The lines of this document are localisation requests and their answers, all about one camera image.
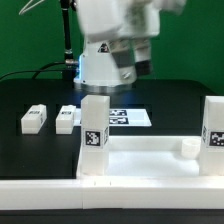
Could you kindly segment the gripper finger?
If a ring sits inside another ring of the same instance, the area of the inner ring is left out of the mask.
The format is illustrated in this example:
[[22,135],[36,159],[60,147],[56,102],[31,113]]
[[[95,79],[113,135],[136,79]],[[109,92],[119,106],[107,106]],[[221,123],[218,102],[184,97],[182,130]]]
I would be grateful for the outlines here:
[[136,78],[136,72],[131,41],[128,39],[110,41],[109,47],[121,79],[134,80]]
[[133,50],[137,75],[149,75],[152,72],[150,41],[146,38],[134,39]]

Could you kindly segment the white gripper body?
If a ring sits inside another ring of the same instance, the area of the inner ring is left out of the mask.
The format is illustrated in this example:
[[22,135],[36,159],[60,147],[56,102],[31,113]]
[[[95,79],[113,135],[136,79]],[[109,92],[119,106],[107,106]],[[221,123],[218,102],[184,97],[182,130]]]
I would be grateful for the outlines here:
[[153,0],[77,0],[77,16],[90,42],[154,37],[160,31]]

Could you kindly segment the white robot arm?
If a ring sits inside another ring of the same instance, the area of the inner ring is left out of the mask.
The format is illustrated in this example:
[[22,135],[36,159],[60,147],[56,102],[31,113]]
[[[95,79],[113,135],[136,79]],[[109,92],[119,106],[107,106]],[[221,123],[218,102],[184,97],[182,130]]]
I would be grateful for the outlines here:
[[77,0],[84,35],[80,89],[115,92],[151,72],[150,39],[160,33],[162,11],[181,13],[187,0]]

